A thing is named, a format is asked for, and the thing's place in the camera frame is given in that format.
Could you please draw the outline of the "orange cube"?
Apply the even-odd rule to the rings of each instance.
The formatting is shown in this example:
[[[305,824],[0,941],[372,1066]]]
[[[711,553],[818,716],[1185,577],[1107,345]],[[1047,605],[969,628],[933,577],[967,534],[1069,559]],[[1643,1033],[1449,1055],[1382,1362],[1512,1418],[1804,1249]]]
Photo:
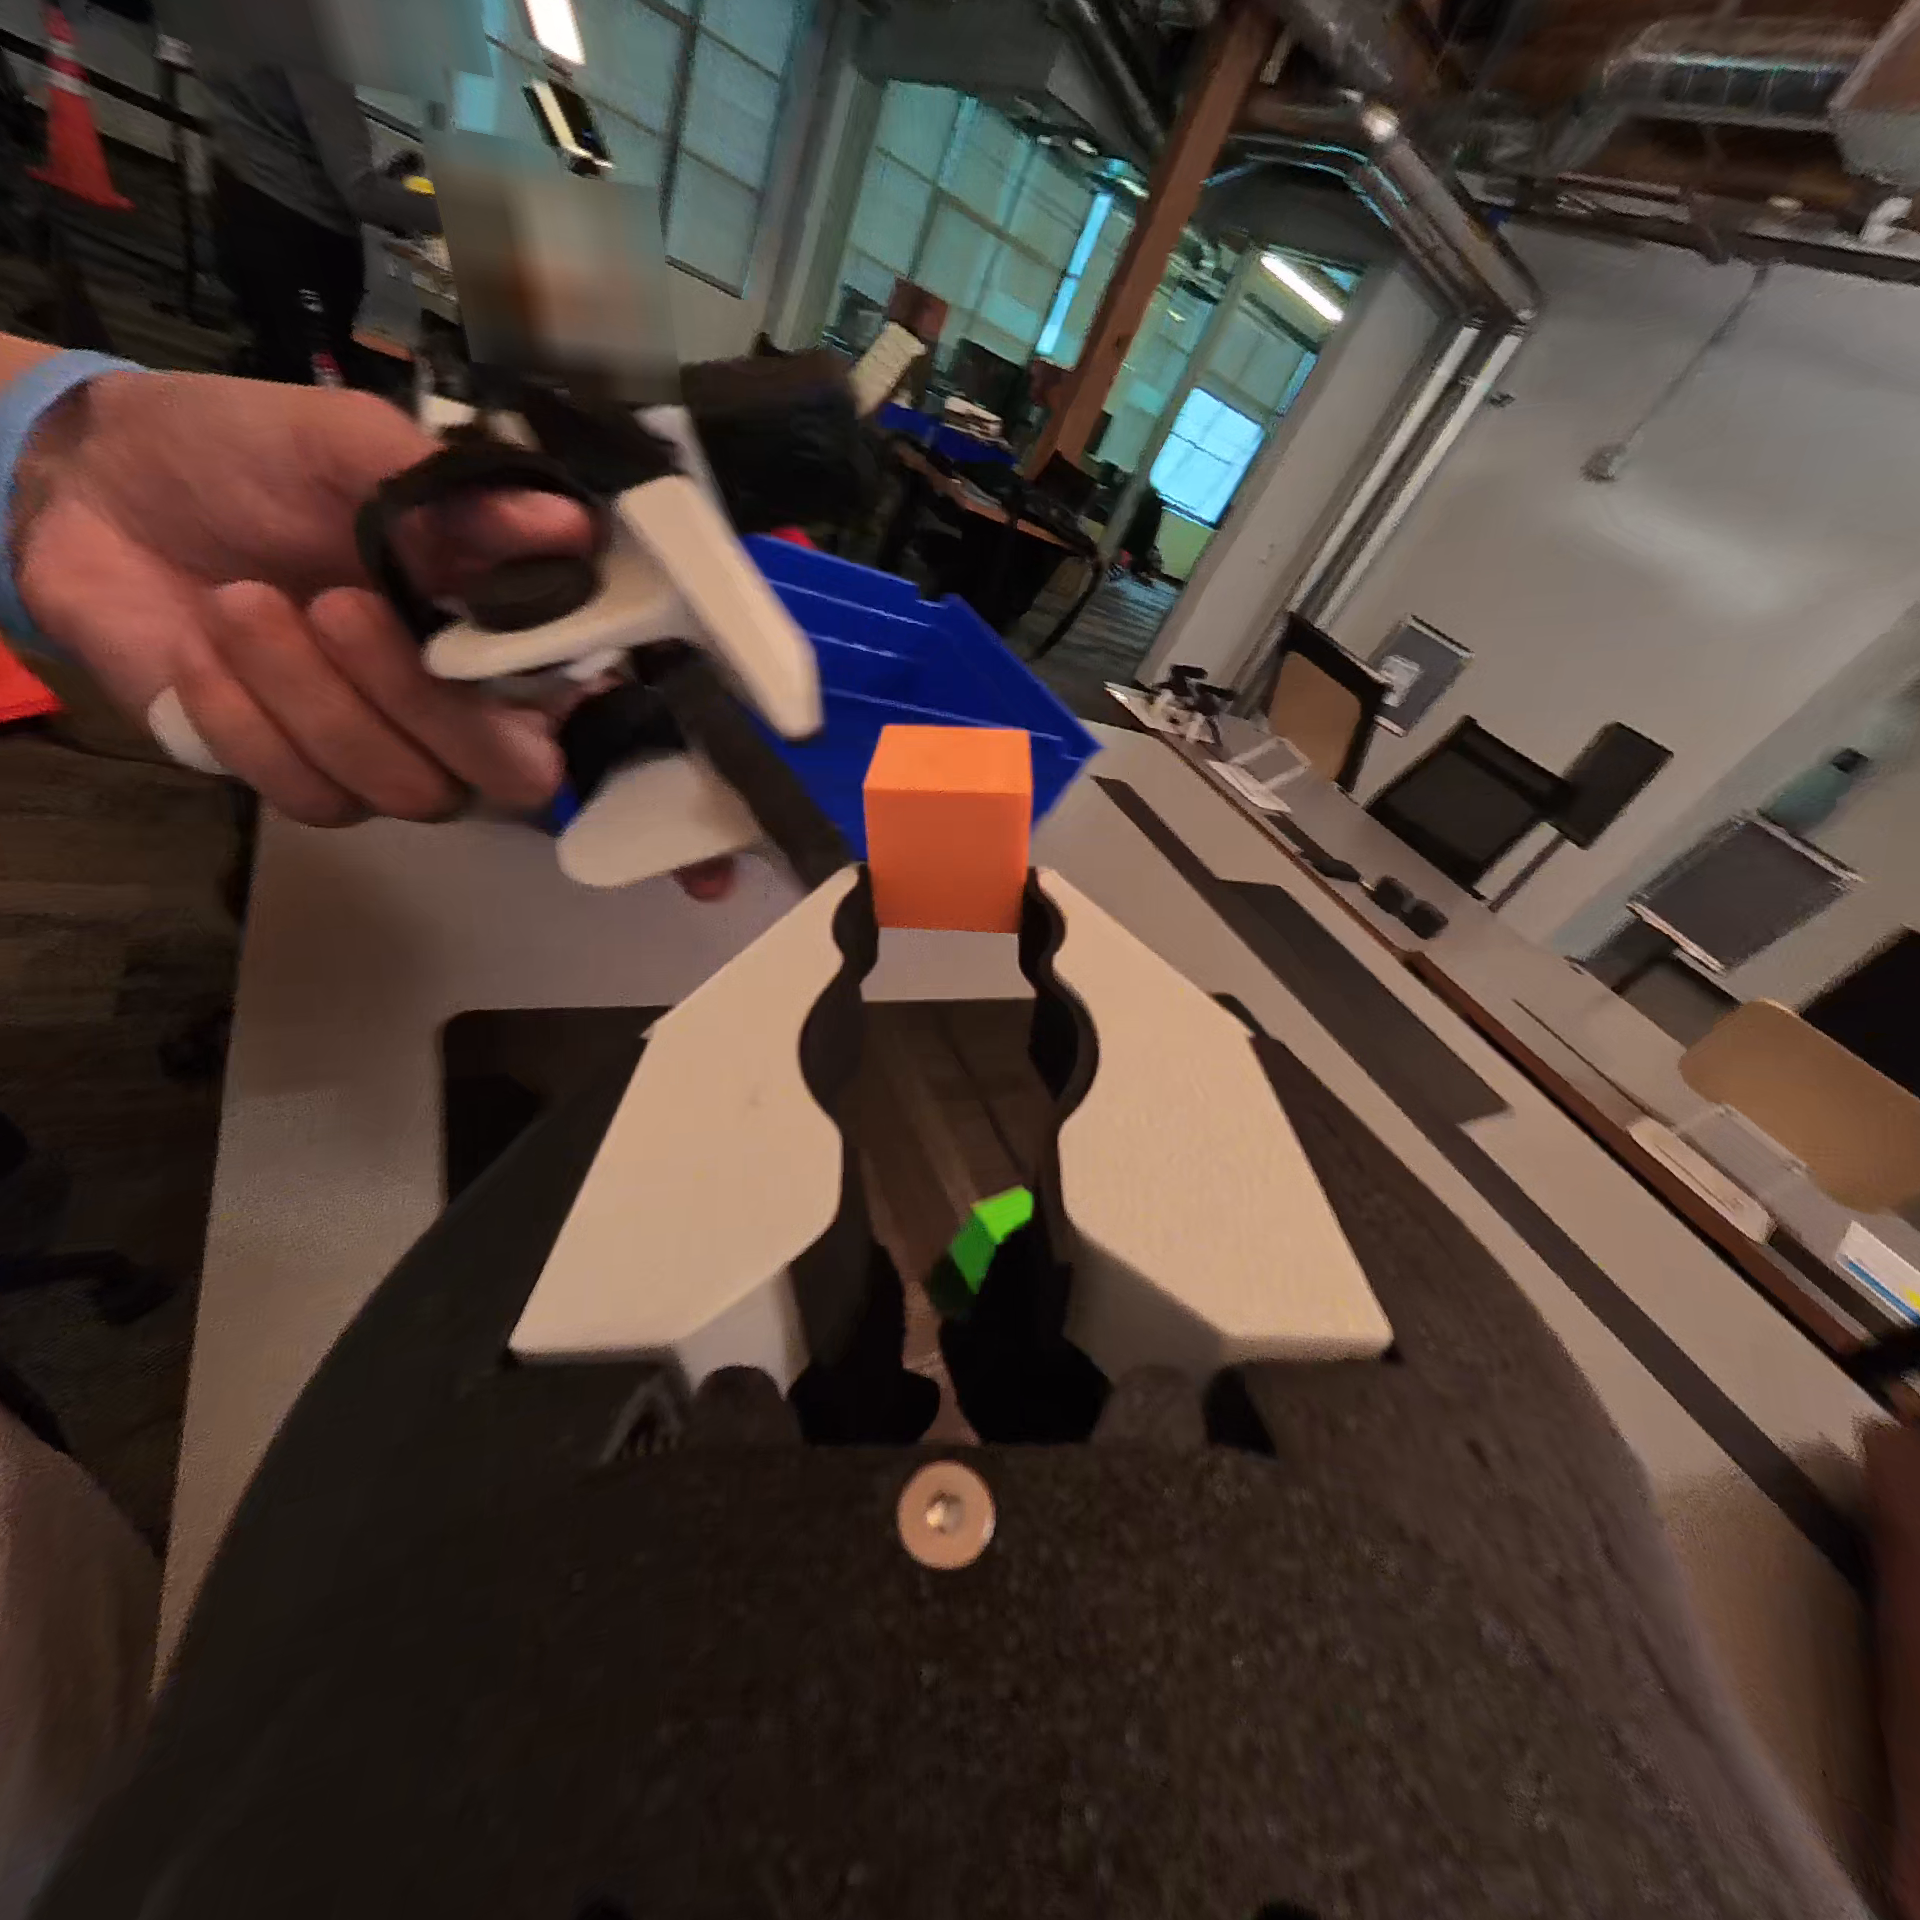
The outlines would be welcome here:
[[[1031,837],[1027,733],[884,725],[862,806],[882,931],[1018,931]]]

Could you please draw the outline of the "long grey table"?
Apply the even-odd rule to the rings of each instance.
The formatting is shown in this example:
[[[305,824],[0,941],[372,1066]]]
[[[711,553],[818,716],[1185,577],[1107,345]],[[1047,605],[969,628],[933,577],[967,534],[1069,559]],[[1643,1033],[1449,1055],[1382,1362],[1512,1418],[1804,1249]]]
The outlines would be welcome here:
[[[1289,745],[1235,718],[1185,718],[1128,682],[1107,682],[1104,700],[1209,776],[1860,1388],[1918,1418],[1918,1206],[1832,1203],[1758,1127],[1684,1088],[1674,1066],[1690,1045],[1447,882]]]

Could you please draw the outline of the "beige chair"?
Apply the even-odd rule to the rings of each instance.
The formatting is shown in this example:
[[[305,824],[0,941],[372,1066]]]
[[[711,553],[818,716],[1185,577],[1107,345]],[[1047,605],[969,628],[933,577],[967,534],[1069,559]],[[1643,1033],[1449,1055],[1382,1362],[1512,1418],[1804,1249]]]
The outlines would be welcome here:
[[[1795,1010],[1741,1003],[1674,1069],[1696,1098],[1758,1127],[1842,1207],[1918,1206],[1918,1094]]]

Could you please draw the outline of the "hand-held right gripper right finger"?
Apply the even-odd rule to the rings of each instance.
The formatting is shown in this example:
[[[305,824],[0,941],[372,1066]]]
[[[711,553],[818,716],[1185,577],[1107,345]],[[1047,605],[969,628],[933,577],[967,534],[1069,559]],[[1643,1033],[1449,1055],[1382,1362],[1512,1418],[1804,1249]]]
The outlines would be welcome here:
[[[1021,973],[1065,1020],[1045,1203],[1069,1343],[1096,1367],[1385,1356],[1255,1030],[1054,870],[1030,875]]]

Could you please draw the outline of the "blue plastic bin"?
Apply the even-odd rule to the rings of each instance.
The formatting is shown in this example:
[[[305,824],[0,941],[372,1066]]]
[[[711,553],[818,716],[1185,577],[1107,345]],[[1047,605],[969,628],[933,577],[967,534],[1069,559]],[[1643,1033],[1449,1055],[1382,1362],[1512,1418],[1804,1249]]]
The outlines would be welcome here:
[[[912,583],[772,537],[752,559],[804,628],[820,661],[825,722],[815,740],[779,738],[834,824],[866,855],[862,780],[884,725],[1027,733],[1031,827],[1058,806],[1096,753],[1090,727],[960,598],[926,598]],[[685,618],[664,640],[621,657],[692,657]]]

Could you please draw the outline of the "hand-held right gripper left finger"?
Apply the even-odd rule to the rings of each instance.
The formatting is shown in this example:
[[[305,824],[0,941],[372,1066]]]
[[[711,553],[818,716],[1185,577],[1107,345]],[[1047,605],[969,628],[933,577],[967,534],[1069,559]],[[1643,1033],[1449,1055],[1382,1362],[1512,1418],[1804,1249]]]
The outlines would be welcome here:
[[[871,969],[843,867],[648,1036],[510,1335],[521,1362],[804,1371],[799,1261],[847,1200],[847,1141],[804,1069],[808,1020]]]

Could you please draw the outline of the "person's left forearm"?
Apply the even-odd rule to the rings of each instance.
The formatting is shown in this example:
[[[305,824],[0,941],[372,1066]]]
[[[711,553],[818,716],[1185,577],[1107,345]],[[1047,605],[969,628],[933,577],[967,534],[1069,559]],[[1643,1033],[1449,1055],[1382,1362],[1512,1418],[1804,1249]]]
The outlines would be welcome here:
[[[5,340],[5,638],[115,678],[115,608],[138,567],[119,463],[156,370]]]

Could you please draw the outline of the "wooden chair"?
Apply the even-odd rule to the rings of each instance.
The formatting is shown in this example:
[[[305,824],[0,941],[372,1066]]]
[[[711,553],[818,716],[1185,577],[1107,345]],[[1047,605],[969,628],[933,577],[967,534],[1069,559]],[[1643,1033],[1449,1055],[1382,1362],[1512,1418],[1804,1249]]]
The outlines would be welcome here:
[[[1396,682],[1382,669],[1289,612],[1260,711],[1266,733],[1284,738],[1314,773],[1354,795],[1390,691]]]

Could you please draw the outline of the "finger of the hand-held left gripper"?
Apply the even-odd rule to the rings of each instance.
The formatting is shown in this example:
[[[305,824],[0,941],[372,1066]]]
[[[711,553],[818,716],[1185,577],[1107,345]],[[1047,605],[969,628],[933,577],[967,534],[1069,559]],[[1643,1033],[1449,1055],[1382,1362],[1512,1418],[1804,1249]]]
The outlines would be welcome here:
[[[768,846],[818,888],[855,863],[779,748],[822,733],[815,657],[799,661],[787,727],[711,657],[590,657],[558,669],[554,685],[574,697],[558,725],[554,798],[558,867],[571,882],[627,888]]]
[[[815,738],[822,727],[815,645],[709,489],[692,477],[653,477],[616,493],[613,513],[685,602],[700,640],[747,706],[780,738]]]

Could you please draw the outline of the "orange traffic cone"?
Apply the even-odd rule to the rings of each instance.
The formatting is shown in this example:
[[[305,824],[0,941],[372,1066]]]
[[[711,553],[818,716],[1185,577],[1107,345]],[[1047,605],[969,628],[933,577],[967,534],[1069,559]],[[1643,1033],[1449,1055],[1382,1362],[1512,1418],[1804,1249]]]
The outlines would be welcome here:
[[[40,4],[40,18],[45,54],[45,140],[42,166],[34,171],[34,181],[98,211],[133,211],[138,207],[119,194],[107,171],[80,37],[58,4]]]

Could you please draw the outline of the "person's left hand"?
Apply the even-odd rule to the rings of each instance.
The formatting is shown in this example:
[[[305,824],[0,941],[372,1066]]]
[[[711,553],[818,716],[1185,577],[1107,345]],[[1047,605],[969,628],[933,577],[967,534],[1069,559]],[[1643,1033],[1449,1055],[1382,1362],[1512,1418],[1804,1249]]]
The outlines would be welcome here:
[[[355,553],[364,501],[435,451],[364,393],[102,374],[5,435],[5,588],[130,722],[178,697],[296,824],[540,814],[550,722],[435,678]]]

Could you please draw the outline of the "mirror panel in desk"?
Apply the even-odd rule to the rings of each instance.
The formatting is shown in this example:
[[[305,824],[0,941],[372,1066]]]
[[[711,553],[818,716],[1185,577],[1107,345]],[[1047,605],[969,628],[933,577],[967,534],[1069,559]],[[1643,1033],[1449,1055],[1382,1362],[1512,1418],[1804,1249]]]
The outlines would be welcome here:
[[[515,1010],[458,1016],[442,1036],[446,1066],[446,1186],[447,1215],[465,1217],[465,1195],[484,1193],[488,1220],[466,1231],[469,1269],[492,1261],[510,1294],[500,1339],[510,1335],[546,1267],[611,1113],[636,1069],[648,1033],[664,1010]],[[990,1176],[1010,1171],[1045,1203],[1045,1162],[1058,1129],[1054,1094],[1065,1080],[1063,1016],[1039,1016],[1035,999],[871,999],[858,1041],[834,1041],[830,1069],[858,1061],[847,1141],[847,1200],[838,1220],[799,1261],[811,1331],[825,1331],[815,1358],[834,1366],[852,1343],[870,1298],[877,1203],[891,1236],[909,1231],[904,1176],[915,1152],[938,1145],[942,1127],[985,1135]],[[685,1384],[711,1371],[672,1371]],[[792,1388],[804,1371],[766,1371]]]

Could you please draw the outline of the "green block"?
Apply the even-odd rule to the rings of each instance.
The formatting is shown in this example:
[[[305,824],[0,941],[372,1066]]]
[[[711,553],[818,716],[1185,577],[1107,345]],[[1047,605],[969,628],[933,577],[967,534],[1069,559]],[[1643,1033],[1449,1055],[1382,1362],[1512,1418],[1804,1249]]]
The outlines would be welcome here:
[[[943,1322],[972,1316],[998,1254],[1030,1231],[1031,1215],[1035,1195],[1030,1189],[998,1189],[967,1207],[956,1236],[926,1278],[926,1294]]]

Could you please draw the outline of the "wooden post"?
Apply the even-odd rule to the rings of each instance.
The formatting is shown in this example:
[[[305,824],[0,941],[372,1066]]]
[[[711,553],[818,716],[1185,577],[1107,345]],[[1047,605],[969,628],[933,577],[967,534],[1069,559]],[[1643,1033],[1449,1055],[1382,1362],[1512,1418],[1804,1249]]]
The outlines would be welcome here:
[[[1149,166],[1148,203],[1113,265],[1086,351],[1054,386],[1027,477],[1041,477],[1051,461],[1077,463],[1086,455],[1161,292],[1166,260],[1276,41],[1281,24],[1264,4],[1222,4],[1201,34],[1174,128],[1162,135]]]

